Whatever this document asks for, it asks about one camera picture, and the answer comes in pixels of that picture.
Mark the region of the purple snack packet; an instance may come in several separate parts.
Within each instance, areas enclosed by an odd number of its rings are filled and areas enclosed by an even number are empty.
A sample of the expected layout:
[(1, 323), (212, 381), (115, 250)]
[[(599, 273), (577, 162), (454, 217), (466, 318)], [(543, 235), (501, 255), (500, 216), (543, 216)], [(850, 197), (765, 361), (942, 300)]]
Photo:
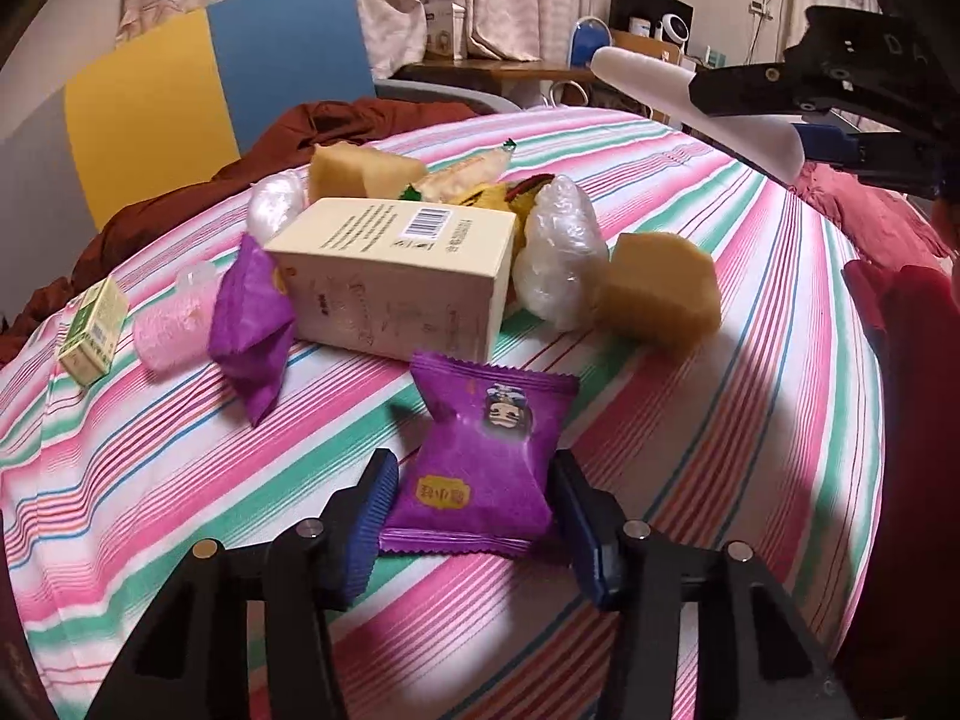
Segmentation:
[(252, 427), (277, 403), (295, 320), (274, 259), (251, 234), (242, 234), (235, 263), (218, 289), (206, 351), (235, 390)]
[(431, 426), (400, 473), (386, 553), (526, 557), (551, 538), (547, 478), (579, 379), (416, 353)]

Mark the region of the small green yellow box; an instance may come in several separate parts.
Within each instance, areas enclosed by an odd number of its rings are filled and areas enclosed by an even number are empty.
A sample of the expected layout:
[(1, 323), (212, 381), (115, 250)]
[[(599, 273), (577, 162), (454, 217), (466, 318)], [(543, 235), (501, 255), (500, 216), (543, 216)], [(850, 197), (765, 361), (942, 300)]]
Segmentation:
[(60, 367), (78, 387), (89, 387), (110, 371), (127, 314), (127, 296), (114, 277), (83, 293), (57, 353)]

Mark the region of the red pink pillow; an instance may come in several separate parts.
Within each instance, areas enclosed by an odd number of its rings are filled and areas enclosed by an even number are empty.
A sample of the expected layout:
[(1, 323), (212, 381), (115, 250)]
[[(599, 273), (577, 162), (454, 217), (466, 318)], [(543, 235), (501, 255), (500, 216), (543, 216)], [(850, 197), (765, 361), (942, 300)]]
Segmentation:
[(946, 244), (901, 193), (869, 187), (820, 163), (804, 164), (794, 192), (838, 227), (862, 260), (892, 271), (949, 268)]

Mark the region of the white round fan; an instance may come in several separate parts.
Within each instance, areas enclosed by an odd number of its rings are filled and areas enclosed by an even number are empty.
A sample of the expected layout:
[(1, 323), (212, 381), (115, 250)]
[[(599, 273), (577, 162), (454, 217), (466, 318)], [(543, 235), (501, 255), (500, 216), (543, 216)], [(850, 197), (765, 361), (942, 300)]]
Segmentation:
[(690, 39), (690, 26), (677, 13), (664, 13), (656, 29), (656, 37), (663, 43), (674, 44), (683, 50)]

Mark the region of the yellow sponge block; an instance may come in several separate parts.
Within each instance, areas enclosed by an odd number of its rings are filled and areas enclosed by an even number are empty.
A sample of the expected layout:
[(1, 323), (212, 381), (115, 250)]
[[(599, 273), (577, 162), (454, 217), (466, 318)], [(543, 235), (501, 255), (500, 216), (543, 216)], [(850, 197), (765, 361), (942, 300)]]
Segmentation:
[(715, 261), (670, 232), (624, 232), (596, 309), (599, 327), (686, 356), (721, 327)]
[(308, 200), (397, 200), (427, 174), (425, 163), (400, 154), (349, 143), (316, 145), (309, 163)]

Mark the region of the cream cardboard box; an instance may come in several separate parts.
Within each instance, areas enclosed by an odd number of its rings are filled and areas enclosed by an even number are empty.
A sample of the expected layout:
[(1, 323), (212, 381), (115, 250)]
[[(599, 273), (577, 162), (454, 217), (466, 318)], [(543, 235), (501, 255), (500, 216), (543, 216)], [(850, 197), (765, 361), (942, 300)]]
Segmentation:
[(265, 244), (296, 336), (406, 361), (433, 351), (487, 362), (500, 333), (517, 218), (511, 211), (322, 199)]

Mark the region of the crumpled clear plastic bag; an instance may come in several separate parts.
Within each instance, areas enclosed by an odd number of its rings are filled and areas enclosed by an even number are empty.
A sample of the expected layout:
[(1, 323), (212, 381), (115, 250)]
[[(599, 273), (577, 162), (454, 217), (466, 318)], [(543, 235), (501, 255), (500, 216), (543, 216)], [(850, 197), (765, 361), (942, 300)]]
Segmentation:
[(571, 177), (553, 177), (535, 195), (512, 266), (519, 304), (558, 332), (590, 327), (607, 265), (607, 242), (587, 193)]

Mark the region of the wooden desk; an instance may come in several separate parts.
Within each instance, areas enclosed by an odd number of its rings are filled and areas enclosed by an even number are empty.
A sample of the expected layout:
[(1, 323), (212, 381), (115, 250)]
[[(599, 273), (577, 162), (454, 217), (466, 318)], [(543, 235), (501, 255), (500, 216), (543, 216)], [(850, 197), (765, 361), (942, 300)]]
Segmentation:
[(589, 68), (571, 68), (544, 60), (425, 59), (400, 67), (392, 79), (496, 94), (519, 107), (587, 106), (594, 85)]

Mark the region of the white box on desk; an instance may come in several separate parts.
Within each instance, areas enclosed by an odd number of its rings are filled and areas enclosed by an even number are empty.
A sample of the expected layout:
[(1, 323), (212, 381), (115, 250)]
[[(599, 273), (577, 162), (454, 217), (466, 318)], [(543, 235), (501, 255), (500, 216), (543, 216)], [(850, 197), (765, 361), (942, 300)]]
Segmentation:
[(467, 57), (466, 9), (455, 0), (428, 0), (425, 4), (427, 45), (432, 59), (460, 60)]

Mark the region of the small white plastic bag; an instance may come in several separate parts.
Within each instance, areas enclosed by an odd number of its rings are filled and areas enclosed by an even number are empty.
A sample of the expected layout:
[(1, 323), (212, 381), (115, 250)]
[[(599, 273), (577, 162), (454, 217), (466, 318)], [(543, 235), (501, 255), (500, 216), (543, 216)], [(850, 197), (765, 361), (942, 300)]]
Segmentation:
[(267, 244), (308, 208), (308, 189), (293, 169), (263, 177), (251, 187), (247, 205), (247, 232)]

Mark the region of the rust brown blanket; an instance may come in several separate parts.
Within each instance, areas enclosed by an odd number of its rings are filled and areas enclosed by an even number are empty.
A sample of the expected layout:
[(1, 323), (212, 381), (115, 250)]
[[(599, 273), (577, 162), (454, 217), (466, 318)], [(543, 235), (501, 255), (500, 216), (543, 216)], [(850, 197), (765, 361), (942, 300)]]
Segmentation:
[(223, 166), (210, 181), (184, 185), (117, 211), (103, 231), (86, 239), (75, 257), (55, 268), (53, 280), (37, 286), (16, 319), (3, 320), (2, 361), (13, 361), (44, 320), (133, 254), (262, 177), (309, 163), (318, 146), (364, 145), (474, 115), (475, 110), (462, 101), (361, 98), (354, 103), (316, 101), (291, 107), (247, 153)]

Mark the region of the grey yellow blue chair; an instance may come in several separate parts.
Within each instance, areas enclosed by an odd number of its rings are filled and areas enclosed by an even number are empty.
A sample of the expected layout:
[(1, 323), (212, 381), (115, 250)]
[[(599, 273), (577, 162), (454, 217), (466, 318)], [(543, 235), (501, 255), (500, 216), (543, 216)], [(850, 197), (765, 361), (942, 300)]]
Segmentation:
[(283, 112), (361, 98), (514, 107), (378, 82), (355, 0), (224, 0), (78, 71), (2, 138), (2, 320), (132, 203), (210, 181)]

